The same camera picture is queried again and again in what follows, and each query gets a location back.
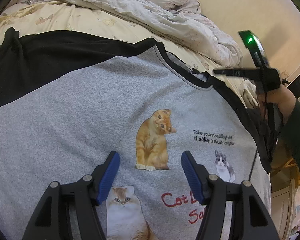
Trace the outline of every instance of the bed sheet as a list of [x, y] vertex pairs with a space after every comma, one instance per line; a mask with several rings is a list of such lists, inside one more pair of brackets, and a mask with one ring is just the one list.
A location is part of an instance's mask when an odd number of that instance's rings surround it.
[[[141, 25], [123, 20], [101, 10], [76, 7], [62, 2], [39, 2], [31, 5], [15, 4], [8, 8], [0, 16], [0, 45], [4, 39], [4, 33], [10, 27], [14, 27], [15, 30], [19, 31], [20, 37], [53, 30], [84, 32], [130, 43], [136, 43], [151, 37], [161, 41], [167, 51], [175, 54], [191, 69], [194, 68], [199, 72], [208, 71], [210, 75], [214, 76], [212, 70], [221, 68], [219, 64], [209, 58], [151, 33]], [[246, 107], [250, 107], [249, 102], [255, 101], [255, 91], [250, 91], [248, 96], [245, 95], [243, 98], [242, 88], [240, 88], [243, 78], [216, 77], [224, 81], [238, 95]]]
[[200, 15], [198, 0], [19, 0], [29, 4], [42, 1], [63, 1], [106, 11], [225, 67], [237, 67], [242, 58], [242, 51], [233, 38]]

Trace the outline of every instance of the printed cat pattern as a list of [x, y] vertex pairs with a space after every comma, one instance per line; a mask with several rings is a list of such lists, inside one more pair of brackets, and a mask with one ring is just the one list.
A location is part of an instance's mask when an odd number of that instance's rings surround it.
[[140, 126], [136, 137], [136, 168], [140, 170], [169, 170], [165, 134], [175, 133], [170, 121], [171, 110], [157, 110]]
[[230, 163], [226, 162], [226, 155], [219, 153], [217, 150], [215, 152], [216, 154], [216, 168], [217, 172], [219, 173], [219, 176], [223, 181], [226, 182], [234, 182], [234, 170]]
[[158, 240], [143, 216], [133, 186], [111, 188], [106, 206], [107, 240]]

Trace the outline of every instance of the black cable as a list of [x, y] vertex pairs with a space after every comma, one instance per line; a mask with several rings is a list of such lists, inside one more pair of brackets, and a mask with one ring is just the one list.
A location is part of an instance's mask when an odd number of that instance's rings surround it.
[[[266, 111], [267, 111], [267, 109], [268, 109], [268, 104], [267, 104], [267, 92], [266, 92], [265, 93], [265, 111], [263, 113], [263, 121], [264, 122], [266, 121]], [[254, 158], [253, 158], [253, 162], [252, 162], [252, 166], [251, 166], [251, 170], [250, 170], [248, 181], [251, 180], [252, 172], [253, 172], [254, 165], [255, 165], [256, 159], [257, 159], [257, 154], [258, 154], [258, 146], [257, 146], [257, 149], [256, 149], [256, 153], [254, 154]]]

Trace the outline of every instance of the white duvet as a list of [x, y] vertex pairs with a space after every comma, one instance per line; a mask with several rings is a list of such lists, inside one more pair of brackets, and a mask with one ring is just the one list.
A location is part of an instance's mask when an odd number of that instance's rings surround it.
[[[37, 2], [56, 0], [19, 0]], [[62, 0], [70, 4], [102, 9], [141, 24], [154, 33], [215, 60], [235, 66], [242, 58], [238, 44], [211, 20], [200, 14], [198, 0]]]

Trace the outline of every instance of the orange kitten image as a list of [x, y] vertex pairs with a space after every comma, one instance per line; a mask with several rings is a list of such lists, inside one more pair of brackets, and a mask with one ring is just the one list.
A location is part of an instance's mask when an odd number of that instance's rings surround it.
[[143, 216], [133, 186], [111, 188], [106, 206], [107, 240], [159, 240]]
[[175, 133], [170, 121], [171, 110], [157, 110], [140, 126], [136, 137], [136, 168], [140, 170], [169, 170], [165, 134]]

